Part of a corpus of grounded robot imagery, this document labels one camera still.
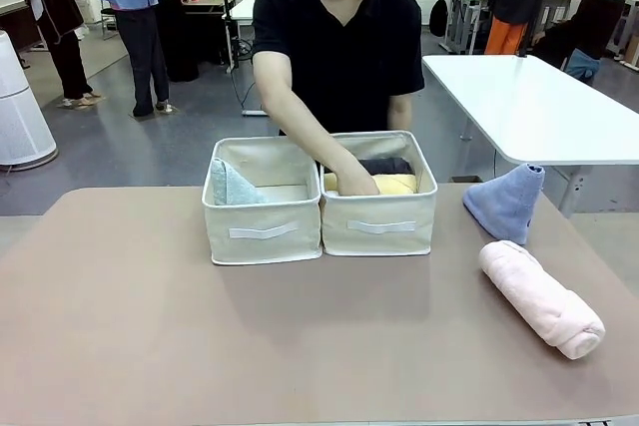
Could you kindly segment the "person's right hand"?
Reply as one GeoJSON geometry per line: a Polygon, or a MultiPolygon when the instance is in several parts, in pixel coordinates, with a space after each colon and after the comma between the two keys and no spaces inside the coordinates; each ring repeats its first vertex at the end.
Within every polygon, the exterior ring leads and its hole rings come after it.
{"type": "Polygon", "coordinates": [[[329,169],[335,175],[335,190],[343,197],[376,196],[378,187],[373,177],[358,160],[333,163],[329,169]]]}

